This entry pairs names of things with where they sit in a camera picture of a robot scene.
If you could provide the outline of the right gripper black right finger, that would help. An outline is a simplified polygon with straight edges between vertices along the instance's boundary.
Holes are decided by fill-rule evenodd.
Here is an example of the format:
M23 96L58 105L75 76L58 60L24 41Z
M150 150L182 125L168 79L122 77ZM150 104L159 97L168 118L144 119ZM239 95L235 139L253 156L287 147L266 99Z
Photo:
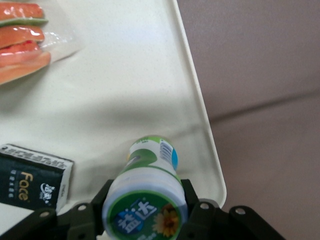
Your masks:
M178 240L283 240L256 211L245 205L223 211L214 200L199 199L190 180L182 186L188 207L188 220Z

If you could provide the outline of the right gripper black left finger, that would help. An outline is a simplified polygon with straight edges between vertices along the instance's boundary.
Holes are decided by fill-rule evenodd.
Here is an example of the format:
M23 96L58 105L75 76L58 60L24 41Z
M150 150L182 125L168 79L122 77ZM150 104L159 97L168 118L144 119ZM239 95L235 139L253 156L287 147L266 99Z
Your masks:
M102 208L113 183L107 180L90 202L76 204L57 215L52 208L35 210L15 224L0 238L2 240L96 240L105 231Z

